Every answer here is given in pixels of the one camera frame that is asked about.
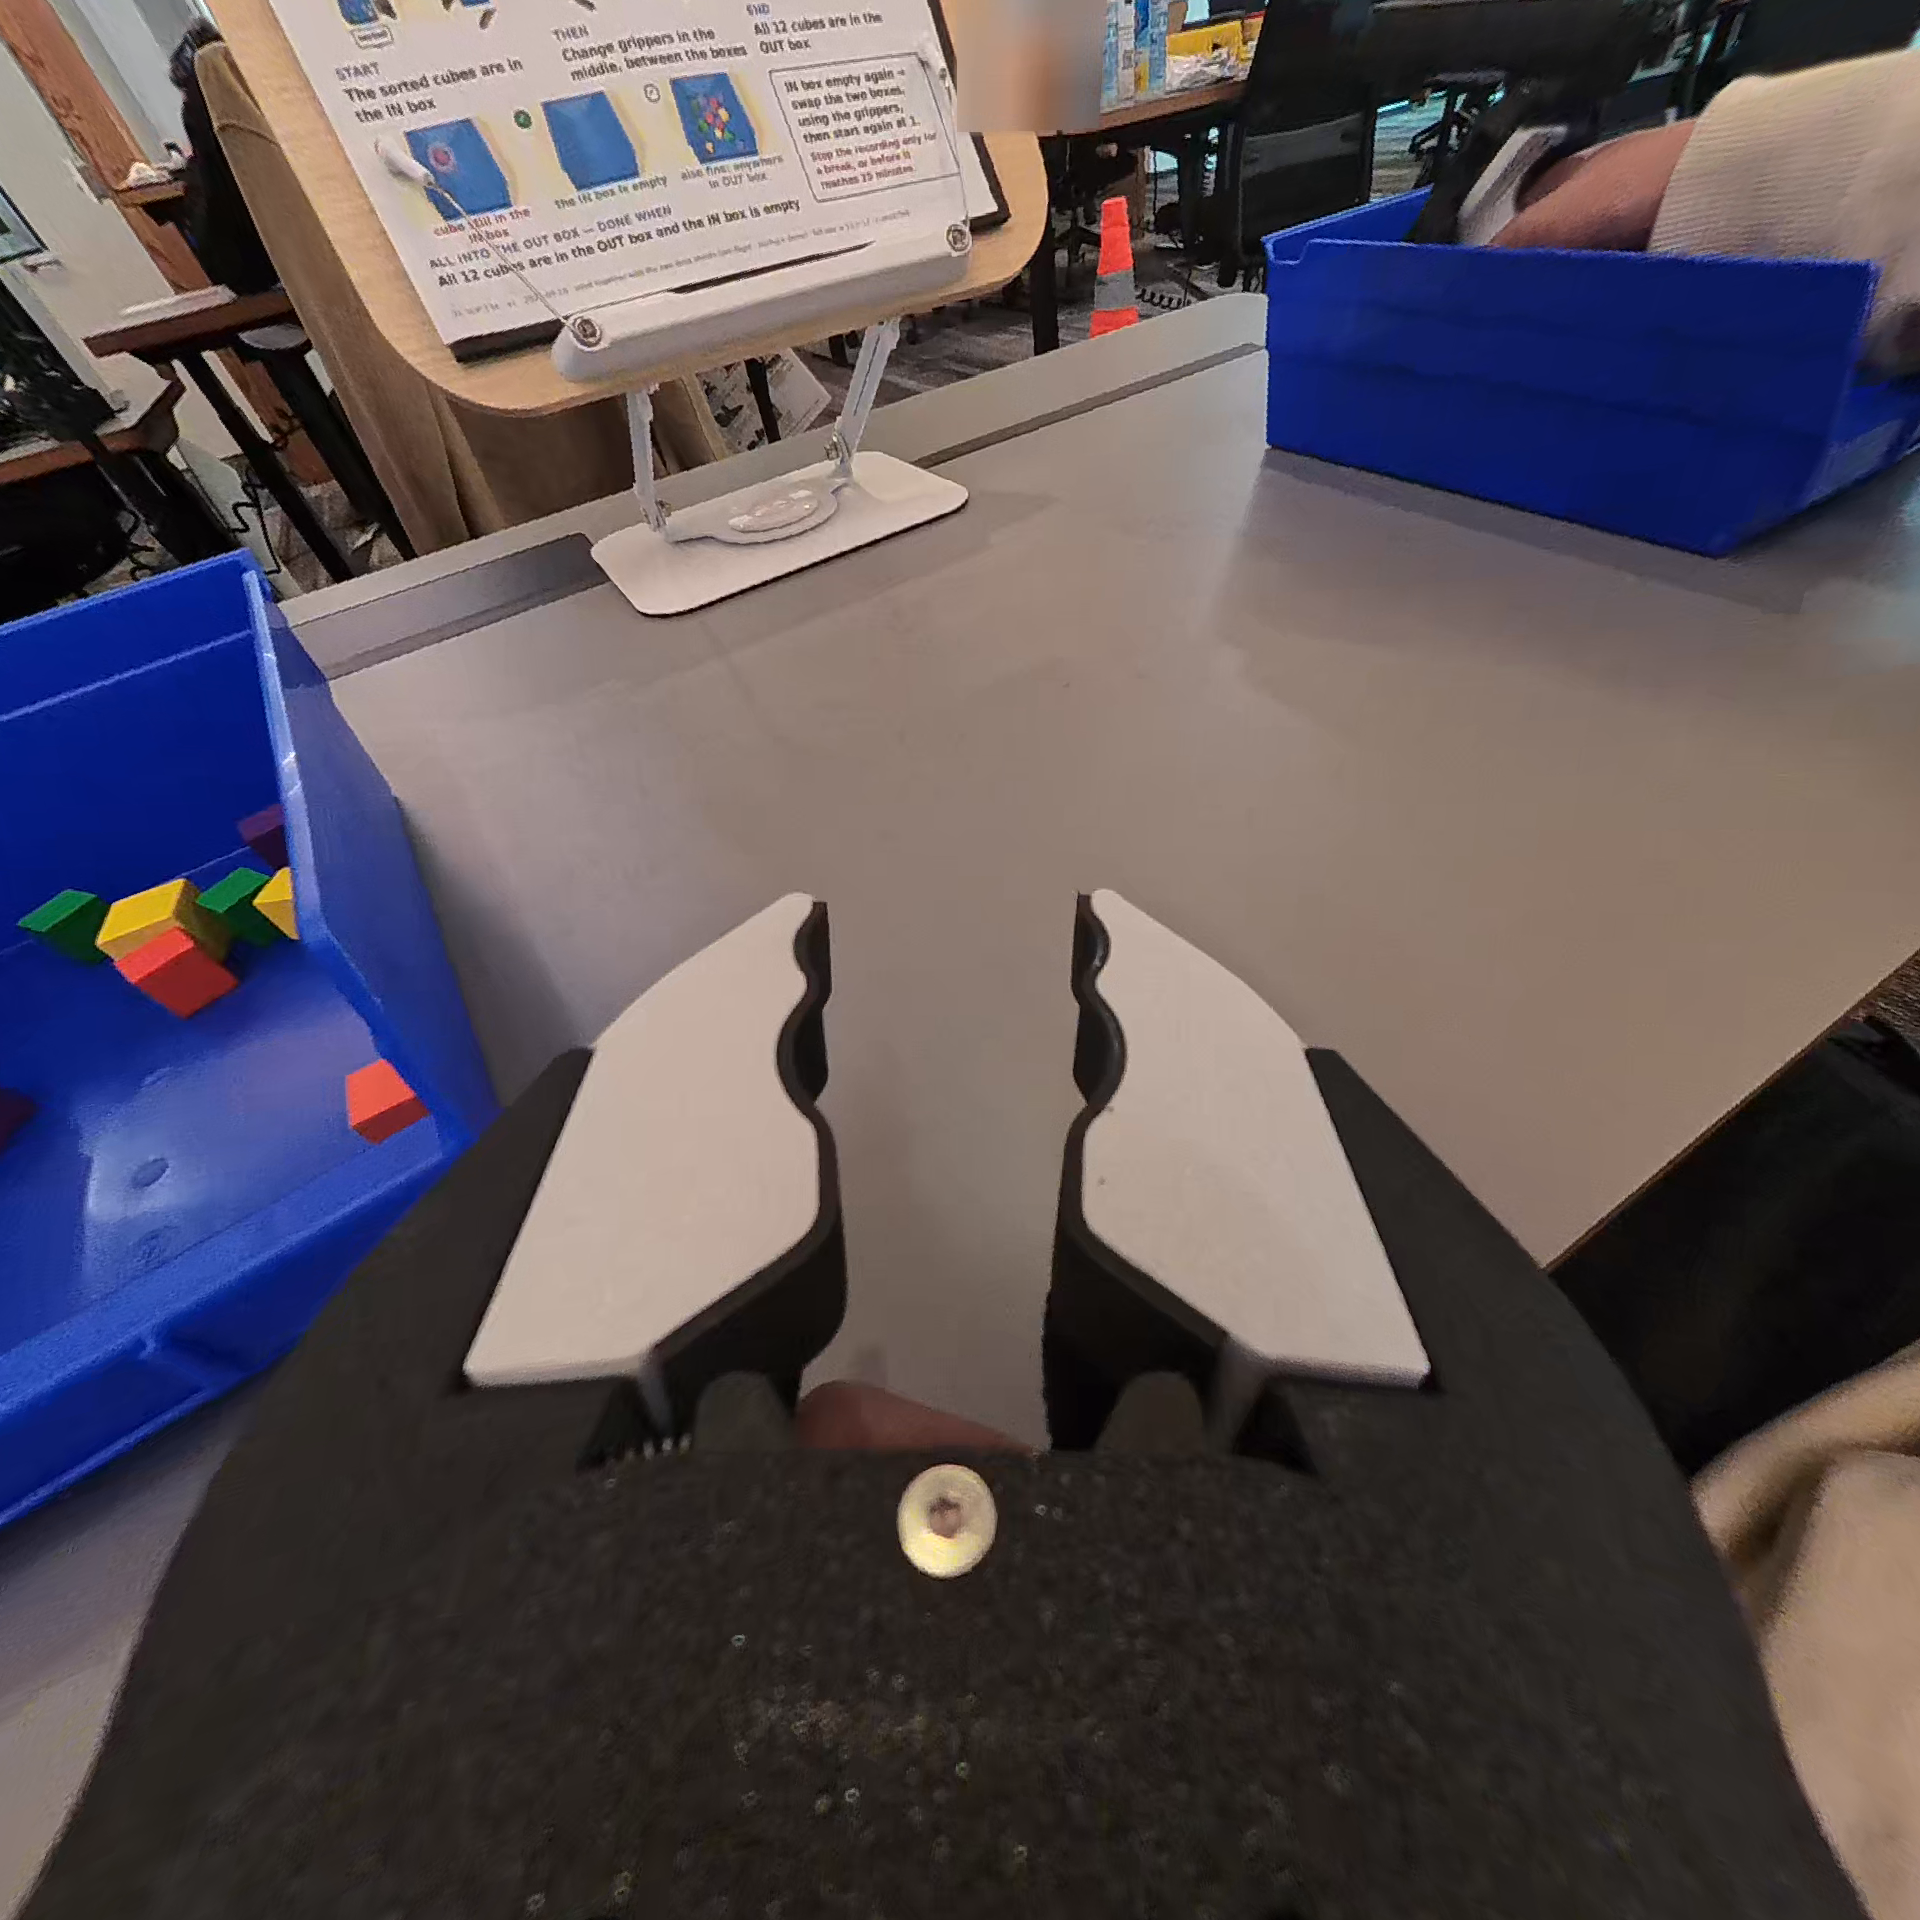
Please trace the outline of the orange traffic cone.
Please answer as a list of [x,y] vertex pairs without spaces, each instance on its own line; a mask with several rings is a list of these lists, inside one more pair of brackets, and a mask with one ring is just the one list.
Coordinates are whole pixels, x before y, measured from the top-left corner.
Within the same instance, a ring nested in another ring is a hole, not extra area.
[[1091,341],[1108,338],[1139,323],[1141,304],[1131,209],[1124,196],[1108,196],[1100,204],[1096,297],[1089,315],[1089,336]]

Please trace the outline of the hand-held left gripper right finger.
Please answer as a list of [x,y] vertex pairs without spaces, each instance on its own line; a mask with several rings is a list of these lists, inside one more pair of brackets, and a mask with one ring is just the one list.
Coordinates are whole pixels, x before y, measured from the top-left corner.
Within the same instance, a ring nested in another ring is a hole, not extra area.
[[1074,900],[1072,1084],[1043,1313],[1056,1450],[1170,1377],[1232,1450],[1269,1386],[1420,1391],[1434,1364],[1310,1049],[1114,890]]

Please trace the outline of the person's right forearm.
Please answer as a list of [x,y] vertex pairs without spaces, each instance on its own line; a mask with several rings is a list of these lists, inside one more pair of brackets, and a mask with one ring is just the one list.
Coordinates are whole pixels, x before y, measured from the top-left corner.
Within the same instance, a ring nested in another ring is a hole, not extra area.
[[1864,363],[1918,371],[1918,53],[1725,87],[1694,122],[1651,255],[1864,261]]

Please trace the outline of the tan fabric cover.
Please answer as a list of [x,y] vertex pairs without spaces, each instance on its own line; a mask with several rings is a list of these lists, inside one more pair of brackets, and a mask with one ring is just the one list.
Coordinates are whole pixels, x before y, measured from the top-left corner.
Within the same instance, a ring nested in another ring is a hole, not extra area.
[[593,400],[553,416],[497,416],[409,369],[373,324],[317,204],[224,44],[201,49],[196,68],[280,288],[320,349],[353,432],[418,556],[633,485],[621,400]]

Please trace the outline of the wooden desk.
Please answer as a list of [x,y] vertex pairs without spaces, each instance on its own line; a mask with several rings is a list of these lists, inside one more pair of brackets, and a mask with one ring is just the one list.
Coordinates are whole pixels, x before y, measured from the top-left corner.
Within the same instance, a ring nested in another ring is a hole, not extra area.
[[417,557],[417,549],[353,432],[344,404],[320,381],[317,353],[283,291],[236,295],[211,287],[192,295],[174,295],[126,311],[112,324],[88,335],[83,346],[102,362],[132,356],[146,369],[188,375],[238,445],[253,481],[280,506],[289,529],[307,544],[334,584],[347,584],[363,568],[346,556],[275,443],[250,424],[240,400],[219,380],[211,362],[219,353],[240,353],[250,363],[264,367],[273,388],[290,410],[298,432],[312,441],[324,474],[347,496],[347,503],[370,520],[394,552],[405,560]]

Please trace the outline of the blue plastic bin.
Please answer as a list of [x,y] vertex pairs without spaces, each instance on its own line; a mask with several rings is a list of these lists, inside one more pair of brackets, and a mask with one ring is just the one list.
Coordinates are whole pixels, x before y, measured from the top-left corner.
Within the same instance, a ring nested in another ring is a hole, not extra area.
[[[243,552],[5,626],[2,1517],[286,1356],[497,1116],[401,805]],[[17,922],[245,867],[282,805],[301,939],[190,1020]],[[346,1076],[427,1119],[365,1143]]]
[[1416,245],[1426,202],[1267,236],[1270,449],[1700,557],[1915,458],[1872,265]]

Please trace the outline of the printed instruction sheet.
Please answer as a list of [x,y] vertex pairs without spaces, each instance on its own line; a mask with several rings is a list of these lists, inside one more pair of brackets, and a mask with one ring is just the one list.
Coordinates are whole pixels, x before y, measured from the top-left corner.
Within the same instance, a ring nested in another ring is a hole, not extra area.
[[1010,210],[923,3],[273,5],[456,359]]

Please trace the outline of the black office chair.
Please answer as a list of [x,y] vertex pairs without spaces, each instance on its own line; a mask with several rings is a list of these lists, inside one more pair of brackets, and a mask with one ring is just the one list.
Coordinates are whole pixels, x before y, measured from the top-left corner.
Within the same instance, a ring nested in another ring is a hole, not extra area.
[[1264,241],[1372,199],[1376,87],[1354,65],[1370,3],[1270,3],[1221,149],[1218,282],[1264,279]]

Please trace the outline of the stack of blue white cartons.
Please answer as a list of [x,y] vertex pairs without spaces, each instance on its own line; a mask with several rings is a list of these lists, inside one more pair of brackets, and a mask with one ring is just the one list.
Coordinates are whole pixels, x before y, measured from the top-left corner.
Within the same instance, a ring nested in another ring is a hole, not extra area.
[[1107,3],[1100,108],[1160,100],[1172,91],[1169,44],[1186,21],[1186,3]]

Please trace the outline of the person's right hand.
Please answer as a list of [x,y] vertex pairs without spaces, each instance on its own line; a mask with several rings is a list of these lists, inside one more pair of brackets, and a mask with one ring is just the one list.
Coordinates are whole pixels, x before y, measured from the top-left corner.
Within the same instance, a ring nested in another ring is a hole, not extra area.
[[1643,251],[1696,122],[1618,135],[1529,181],[1496,250]]

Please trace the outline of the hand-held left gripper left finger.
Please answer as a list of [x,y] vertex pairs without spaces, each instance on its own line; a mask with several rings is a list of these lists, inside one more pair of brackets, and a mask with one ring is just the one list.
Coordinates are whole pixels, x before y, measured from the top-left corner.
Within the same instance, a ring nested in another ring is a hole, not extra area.
[[465,1359],[470,1388],[624,1383],[657,1437],[688,1434],[722,1377],[795,1402],[849,1309],[830,994],[828,906],[788,893],[604,1028]]

